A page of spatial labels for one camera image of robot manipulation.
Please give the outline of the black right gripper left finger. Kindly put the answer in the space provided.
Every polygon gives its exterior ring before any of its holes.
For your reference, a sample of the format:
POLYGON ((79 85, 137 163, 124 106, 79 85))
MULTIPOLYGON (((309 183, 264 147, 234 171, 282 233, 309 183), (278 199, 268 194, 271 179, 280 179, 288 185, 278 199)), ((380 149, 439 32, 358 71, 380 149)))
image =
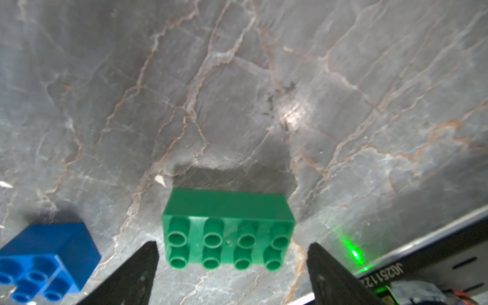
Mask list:
POLYGON ((159 261, 148 241, 79 304, 148 304, 159 261))

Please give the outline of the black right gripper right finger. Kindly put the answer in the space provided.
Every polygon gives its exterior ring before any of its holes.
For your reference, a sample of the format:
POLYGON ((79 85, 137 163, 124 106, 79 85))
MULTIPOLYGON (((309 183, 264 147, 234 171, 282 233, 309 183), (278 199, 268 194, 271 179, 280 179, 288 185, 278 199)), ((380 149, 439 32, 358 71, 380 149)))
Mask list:
POLYGON ((315 304, 383 304, 320 244, 310 245, 306 264, 315 304))

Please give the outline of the green lego brick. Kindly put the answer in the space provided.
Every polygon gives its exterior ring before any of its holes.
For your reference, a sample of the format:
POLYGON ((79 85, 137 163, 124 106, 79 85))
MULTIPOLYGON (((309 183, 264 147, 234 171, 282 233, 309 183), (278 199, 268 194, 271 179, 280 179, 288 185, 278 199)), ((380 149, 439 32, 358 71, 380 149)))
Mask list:
POLYGON ((166 261, 179 270, 229 264, 278 271, 296 226, 282 194, 181 188, 172 190, 161 220, 166 261))

